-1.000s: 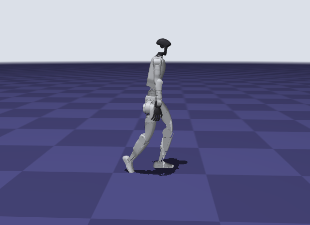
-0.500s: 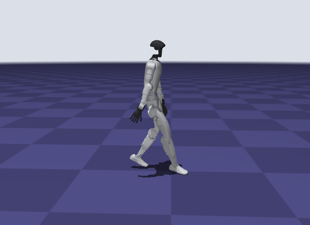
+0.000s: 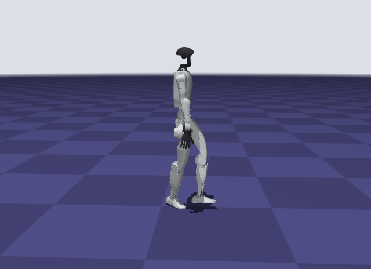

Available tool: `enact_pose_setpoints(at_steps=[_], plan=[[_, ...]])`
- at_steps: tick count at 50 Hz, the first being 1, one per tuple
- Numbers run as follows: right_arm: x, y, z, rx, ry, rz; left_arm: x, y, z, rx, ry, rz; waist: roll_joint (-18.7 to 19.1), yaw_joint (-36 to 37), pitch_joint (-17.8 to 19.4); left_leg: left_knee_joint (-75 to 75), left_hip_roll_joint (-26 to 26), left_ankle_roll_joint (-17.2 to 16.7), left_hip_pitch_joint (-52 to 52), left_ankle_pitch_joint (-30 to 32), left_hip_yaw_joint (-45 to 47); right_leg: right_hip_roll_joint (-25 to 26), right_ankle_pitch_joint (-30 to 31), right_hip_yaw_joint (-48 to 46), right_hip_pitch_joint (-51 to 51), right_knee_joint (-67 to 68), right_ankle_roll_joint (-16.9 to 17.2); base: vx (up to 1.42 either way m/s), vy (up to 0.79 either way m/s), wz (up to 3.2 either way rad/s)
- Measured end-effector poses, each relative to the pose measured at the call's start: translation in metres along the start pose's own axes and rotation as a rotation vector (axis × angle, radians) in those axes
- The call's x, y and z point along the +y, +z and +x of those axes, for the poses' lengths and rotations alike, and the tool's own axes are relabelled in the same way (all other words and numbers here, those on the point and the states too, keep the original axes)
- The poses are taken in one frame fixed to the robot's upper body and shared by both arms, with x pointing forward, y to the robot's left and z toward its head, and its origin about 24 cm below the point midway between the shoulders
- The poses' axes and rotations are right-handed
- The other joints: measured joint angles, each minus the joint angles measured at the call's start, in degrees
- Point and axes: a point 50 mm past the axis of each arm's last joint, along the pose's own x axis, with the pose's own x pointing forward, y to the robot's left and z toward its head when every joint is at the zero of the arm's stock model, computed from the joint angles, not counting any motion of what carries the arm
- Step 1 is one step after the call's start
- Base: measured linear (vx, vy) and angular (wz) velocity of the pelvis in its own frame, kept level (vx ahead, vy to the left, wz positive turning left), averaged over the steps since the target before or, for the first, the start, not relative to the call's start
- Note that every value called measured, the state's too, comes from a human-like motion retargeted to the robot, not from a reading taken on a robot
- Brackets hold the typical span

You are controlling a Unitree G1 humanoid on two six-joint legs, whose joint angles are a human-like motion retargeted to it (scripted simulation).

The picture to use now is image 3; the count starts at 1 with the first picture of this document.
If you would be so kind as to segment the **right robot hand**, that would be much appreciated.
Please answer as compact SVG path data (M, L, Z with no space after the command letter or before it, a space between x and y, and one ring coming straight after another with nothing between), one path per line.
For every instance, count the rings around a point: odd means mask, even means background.
M184 125L183 126L183 132L184 132L184 134L182 136L182 141L181 141L180 147L183 145L182 148L184 148L185 147L185 144L186 144L185 149L187 149L187 146L188 146L188 148L190 148L190 141L192 141L192 144L194 143L194 141L193 141L193 139L191 137L191 134L190 134L191 129L190 129L190 131L185 130L185 125ZM183 141L184 141L184 144L183 144Z

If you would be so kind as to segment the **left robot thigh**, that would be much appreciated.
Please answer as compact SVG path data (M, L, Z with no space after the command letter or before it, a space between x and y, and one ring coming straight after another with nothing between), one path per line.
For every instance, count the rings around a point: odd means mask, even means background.
M195 157L195 163L198 166L203 166L205 165L208 157L207 145L203 132L201 131L201 128L193 119L191 122L191 131L193 131L191 132L191 137L194 141L196 148L199 149L200 152L199 155Z

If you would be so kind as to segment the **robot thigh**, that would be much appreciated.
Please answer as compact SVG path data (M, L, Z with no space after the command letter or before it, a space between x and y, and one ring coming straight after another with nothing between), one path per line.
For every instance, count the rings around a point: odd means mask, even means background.
M175 127L175 129L174 129L174 137L176 139L181 139L180 141L178 141L178 145L177 145L177 161L173 162L173 163L177 164L179 172L181 172L181 169L186 166L189 155L190 155L190 148L188 148L188 146L187 146L187 149L185 149L186 143L185 143L184 148L182 148L183 145L180 147L180 144L181 144L181 141L182 141L182 136L184 134L183 126L184 126L184 124L180 123L179 126ZM184 144L184 141L183 141L183 144Z
M203 166L205 165L208 157L207 145L203 132L201 131L201 128L193 119L191 122L191 131L193 131L191 132L191 137L194 141L196 148L199 149L200 152L199 155L195 157L195 163L198 166Z

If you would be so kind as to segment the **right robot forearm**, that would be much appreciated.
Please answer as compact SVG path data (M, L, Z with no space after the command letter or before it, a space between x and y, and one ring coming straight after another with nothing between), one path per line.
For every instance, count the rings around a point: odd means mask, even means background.
M190 131L191 129L191 122L192 122L192 119L190 118L191 117L190 111L191 111L190 101L188 99L184 99L181 105L181 112L183 113L185 130L188 130L188 131Z

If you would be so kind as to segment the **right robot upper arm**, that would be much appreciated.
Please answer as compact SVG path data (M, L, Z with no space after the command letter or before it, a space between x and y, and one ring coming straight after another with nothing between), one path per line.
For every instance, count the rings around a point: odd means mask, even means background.
M182 105L182 101L184 99L187 99L186 98L186 94L187 94L187 76L186 76L186 74L185 73L177 74L176 75L176 82L177 82L177 86L178 86L178 90L179 90L180 104ZM191 104L191 102L190 102L190 104Z

